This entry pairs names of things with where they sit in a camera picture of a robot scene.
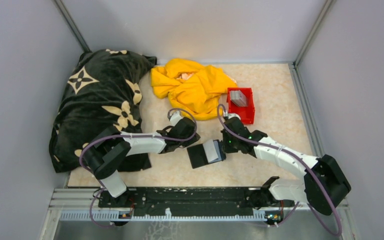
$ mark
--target red container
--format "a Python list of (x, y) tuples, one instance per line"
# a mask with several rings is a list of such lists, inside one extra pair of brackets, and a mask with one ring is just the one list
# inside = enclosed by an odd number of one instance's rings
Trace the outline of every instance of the red container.
[[(248, 106), (236, 106), (231, 101), (230, 91), (240, 90), (245, 95)], [(256, 109), (254, 107), (253, 90), (250, 87), (229, 87), (227, 88), (227, 103), (230, 114), (237, 114), (243, 124), (253, 124)]]

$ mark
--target gray floor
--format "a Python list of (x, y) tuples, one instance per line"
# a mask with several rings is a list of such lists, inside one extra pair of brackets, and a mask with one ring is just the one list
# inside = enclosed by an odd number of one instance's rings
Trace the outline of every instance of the gray floor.
[[(332, 216), (323, 217), (336, 230)], [(55, 240), (336, 240), (309, 211), (297, 211), (279, 228), (257, 222), (129, 222), (122, 227), (99, 228), (89, 221), (60, 221)]]

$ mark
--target yellow towel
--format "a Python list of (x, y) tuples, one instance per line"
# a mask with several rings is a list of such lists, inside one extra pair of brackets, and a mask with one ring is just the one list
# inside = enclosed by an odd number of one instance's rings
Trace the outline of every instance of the yellow towel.
[[(182, 73), (193, 75), (184, 80)], [(220, 95), (226, 94), (228, 88), (238, 87), (221, 68), (179, 58), (151, 69), (151, 86), (158, 98), (168, 96), (173, 108), (184, 109), (197, 120), (217, 117)]]

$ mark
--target beige table surface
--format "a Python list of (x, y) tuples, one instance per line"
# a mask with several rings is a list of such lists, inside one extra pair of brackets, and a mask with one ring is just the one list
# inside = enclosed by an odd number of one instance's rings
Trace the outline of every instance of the beige table surface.
[[(248, 129), (267, 133), (277, 142), (305, 154), (312, 154), (294, 84), (287, 64), (215, 64), (237, 81), (239, 87), (251, 87), (255, 120)], [(141, 83), (141, 116), (144, 133), (169, 125), (167, 98), (158, 99), (151, 88), (149, 75)], [(226, 95), (220, 98), (226, 103)], [(198, 122), (199, 143), (222, 139), (218, 119)], [(272, 176), (294, 179), (289, 172), (273, 163), (242, 153), (228, 154), (226, 160), (192, 169), (186, 149), (166, 154), (149, 154), (152, 167), (139, 172), (121, 172), (131, 187), (237, 187), (261, 186)], [(71, 172), (68, 186), (99, 186), (92, 174), (77, 168)]]

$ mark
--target black blanket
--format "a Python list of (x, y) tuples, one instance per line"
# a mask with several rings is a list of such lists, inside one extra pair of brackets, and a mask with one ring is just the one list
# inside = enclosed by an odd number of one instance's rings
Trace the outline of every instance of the black blanket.
[[(140, 79), (157, 64), (156, 57), (109, 49), (80, 56), (65, 86), (53, 123), (49, 153), (57, 173), (80, 166), (82, 149), (109, 126), (141, 133)], [(128, 156), (119, 171), (151, 167), (148, 154)]]

